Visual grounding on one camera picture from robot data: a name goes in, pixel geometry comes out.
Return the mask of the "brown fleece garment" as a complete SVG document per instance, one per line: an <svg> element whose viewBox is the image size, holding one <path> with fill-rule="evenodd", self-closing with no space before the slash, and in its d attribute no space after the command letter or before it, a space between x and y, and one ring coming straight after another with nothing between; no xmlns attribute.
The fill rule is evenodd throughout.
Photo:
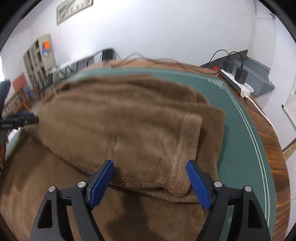
<svg viewBox="0 0 296 241"><path fill-rule="evenodd" d="M1 173L1 214L28 240L50 186L76 186L112 160L93 215L106 240L195 240L207 217L185 165L218 179L225 113L197 90L149 75L66 82L40 101Z"/></svg>

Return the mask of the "white folding table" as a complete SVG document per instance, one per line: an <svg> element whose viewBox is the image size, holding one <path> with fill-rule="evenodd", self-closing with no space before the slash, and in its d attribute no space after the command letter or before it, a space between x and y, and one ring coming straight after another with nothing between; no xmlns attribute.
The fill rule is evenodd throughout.
<svg viewBox="0 0 296 241"><path fill-rule="evenodd" d="M57 85L62 81L68 79L72 75L80 72L86 67L95 63L95 57L101 54L103 51L97 51L93 55L86 56L84 58L70 61L64 64L61 64L51 70L48 71L48 80L51 84Z"/></svg>

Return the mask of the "left black tracker box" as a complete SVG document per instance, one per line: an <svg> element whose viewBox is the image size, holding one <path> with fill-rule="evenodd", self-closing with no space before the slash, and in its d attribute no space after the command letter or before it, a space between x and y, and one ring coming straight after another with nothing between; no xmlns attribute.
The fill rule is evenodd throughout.
<svg viewBox="0 0 296 241"><path fill-rule="evenodd" d="M11 81L9 79L5 79L0 83L0 113L2 115L3 109L4 109L4 103L6 100L6 97L9 93L11 87Z"/></svg>

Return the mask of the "grey storage cabinet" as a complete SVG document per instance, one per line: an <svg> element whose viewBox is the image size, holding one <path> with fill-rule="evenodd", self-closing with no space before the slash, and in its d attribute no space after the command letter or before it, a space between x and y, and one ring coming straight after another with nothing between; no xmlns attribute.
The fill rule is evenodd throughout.
<svg viewBox="0 0 296 241"><path fill-rule="evenodd" d="M51 35L38 37L23 55L28 80L34 89L45 92L51 85L49 72L56 67Z"/></svg>

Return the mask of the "wooden ruler stick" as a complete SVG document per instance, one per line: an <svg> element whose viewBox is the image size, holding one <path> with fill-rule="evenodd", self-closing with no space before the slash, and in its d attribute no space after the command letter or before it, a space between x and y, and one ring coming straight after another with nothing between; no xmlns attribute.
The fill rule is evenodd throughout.
<svg viewBox="0 0 296 241"><path fill-rule="evenodd" d="M283 156L284 156L284 158L285 158L285 160L287 161L290 157L291 157L291 155L295 152L295 149L296 149L296 144L295 143L293 143L293 144L291 144L291 145L288 145L287 147L285 147L284 149L283 149Z"/></svg>

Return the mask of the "black metal chair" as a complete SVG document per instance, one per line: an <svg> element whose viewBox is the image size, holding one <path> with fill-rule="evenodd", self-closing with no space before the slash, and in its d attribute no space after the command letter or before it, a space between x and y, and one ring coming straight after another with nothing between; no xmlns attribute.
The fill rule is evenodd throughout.
<svg viewBox="0 0 296 241"><path fill-rule="evenodd" d="M102 62L109 62L112 60L116 60L116 53L113 48L107 48L102 51L102 57L101 61Z"/></svg>

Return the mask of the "hanging scroll painting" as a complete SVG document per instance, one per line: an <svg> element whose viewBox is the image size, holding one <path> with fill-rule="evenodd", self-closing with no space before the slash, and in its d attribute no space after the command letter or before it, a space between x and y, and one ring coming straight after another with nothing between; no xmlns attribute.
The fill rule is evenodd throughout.
<svg viewBox="0 0 296 241"><path fill-rule="evenodd" d="M293 127L296 128L296 95L295 95L295 88L290 93L287 103L282 105L282 109L289 118L290 122L292 123Z"/></svg>

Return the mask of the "framed landscape picture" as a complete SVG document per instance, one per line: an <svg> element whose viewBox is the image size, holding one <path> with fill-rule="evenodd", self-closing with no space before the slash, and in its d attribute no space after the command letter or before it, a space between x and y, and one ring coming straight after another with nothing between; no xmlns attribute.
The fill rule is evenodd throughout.
<svg viewBox="0 0 296 241"><path fill-rule="evenodd" d="M57 25L93 5L93 0L68 0L57 6Z"/></svg>

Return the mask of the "white power strip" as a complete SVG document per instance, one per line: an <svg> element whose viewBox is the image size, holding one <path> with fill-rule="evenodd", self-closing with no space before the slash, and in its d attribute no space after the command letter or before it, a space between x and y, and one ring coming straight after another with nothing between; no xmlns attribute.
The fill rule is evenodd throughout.
<svg viewBox="0 0 296 241"><path fill-rule="evenodd" d="M250 97L254 89L247 83L241 84L234 79L234 76L224 70L220 74L231 84L231 86L240 94L242 98Z"/></svg>

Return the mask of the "black power adapter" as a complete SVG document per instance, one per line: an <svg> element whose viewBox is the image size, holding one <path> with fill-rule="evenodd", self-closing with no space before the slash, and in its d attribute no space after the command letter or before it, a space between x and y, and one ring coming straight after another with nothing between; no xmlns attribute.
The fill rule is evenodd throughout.
<svg viewBox="0 0 296 241"><path fill-rule="evenodd" d="M246 82L246 79L247 79L247 75L248 75L248 72L241 68L241 67L238 67L236 69L236 73L235 73L235 76L234 76L234 79L239 83L239 84L244 84Z"/></svg>
<svg viewBox="0 0 296 241"><path fill-rule="evenodd" d="M234 68L234 63L231 60L227 60L223 66L223 70L230 74L232 73L233 68Z"/></svg>

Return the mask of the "red ball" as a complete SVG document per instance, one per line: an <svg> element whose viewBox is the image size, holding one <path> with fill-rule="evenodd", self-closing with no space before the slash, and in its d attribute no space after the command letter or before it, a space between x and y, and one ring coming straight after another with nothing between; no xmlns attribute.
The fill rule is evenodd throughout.
<svg viewBox="0 0 296 241"><path fill-rule="evenodd" d="M221 71L221 66L213 66L212 70L219 72L219 71Z"/></svg>

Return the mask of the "red board on wall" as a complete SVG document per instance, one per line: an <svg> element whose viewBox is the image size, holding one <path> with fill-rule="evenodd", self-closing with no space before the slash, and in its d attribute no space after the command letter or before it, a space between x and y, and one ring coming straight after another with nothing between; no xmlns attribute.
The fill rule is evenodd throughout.
<svg viewBox="0 0 296 241"><path fill-rule="evenodd" d="M22 73L21 75L19 75L13 82L13 88L14 91L17 92L21 89L24 89L27 86L27 81L25 78L24 73Z"/></svg>

